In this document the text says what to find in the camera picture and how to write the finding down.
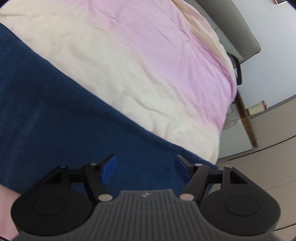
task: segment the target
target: wrinkled fabric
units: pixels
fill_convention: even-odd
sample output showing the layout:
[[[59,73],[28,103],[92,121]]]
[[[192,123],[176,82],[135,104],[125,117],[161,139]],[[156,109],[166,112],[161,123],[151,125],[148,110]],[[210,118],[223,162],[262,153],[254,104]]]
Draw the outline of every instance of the wrinkled fabric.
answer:
[[[184,187],[174,158],[215,165],[159,138],[61,73],[0,24],[0,183],[23,193],[60,165],[81,168],[116,154],[107,187]]]
[[[146,130],[217,162],[236,81],[215,32],[187,3],[10,0],[0,22]]]

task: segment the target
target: white wall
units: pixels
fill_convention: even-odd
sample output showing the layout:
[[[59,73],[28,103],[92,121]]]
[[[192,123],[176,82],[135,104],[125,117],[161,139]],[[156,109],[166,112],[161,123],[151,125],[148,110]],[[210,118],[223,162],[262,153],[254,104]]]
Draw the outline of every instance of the white wall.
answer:
[[[242,64],[246,107],[261,100],[272,106],[296,94],[296,10],[274,0],[232,1],[262,48]]]

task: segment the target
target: gray headboard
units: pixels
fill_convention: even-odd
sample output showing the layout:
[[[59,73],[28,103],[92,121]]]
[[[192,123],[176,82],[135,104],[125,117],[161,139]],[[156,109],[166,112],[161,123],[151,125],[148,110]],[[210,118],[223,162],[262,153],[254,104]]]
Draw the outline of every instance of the gray headboard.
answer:
[[[261,47],[232,0],[185,0],[208,20],[225,50],[241,62]]]

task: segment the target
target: metal pin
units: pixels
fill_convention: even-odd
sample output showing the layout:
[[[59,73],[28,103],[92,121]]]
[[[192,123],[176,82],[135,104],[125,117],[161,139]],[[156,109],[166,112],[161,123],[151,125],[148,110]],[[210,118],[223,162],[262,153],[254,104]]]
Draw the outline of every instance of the metal pin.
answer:
[[[101,202],[109,202],[112,199],[113,197],[110,194],[101,194],[100,196],[98,196],[98,200],[100,200]]]
[[[179,198],[184,201],[192,201],[194,199],[194,196],[189,193],[183,193],[179,196]]]

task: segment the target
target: picture frame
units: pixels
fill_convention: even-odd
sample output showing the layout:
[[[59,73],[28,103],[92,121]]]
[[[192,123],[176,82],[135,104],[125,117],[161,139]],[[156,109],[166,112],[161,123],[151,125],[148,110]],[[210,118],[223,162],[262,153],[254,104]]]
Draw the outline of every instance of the picture frame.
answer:
[[[286,3],[287,1],[286,0],[275,0],[277,5],[281,5],[283,3]]]

